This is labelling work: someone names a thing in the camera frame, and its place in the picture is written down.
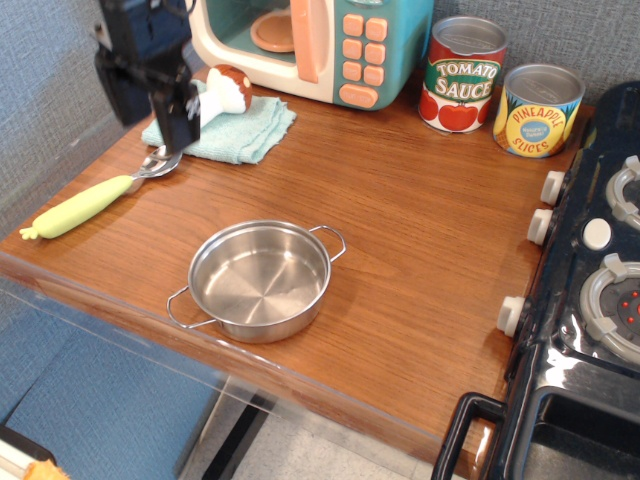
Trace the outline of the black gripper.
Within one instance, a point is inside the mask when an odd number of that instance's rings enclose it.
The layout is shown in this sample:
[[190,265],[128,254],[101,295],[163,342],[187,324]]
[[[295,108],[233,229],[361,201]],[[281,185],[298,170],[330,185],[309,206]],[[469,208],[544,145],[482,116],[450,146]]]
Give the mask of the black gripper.
[[123,126],[151,114],[141,84],[167,84],[151,103],[167,154],[200,139],[201,105],[184,48],[191,40],[191,1],[101,1],[103,33],[94,65],[111,108]]

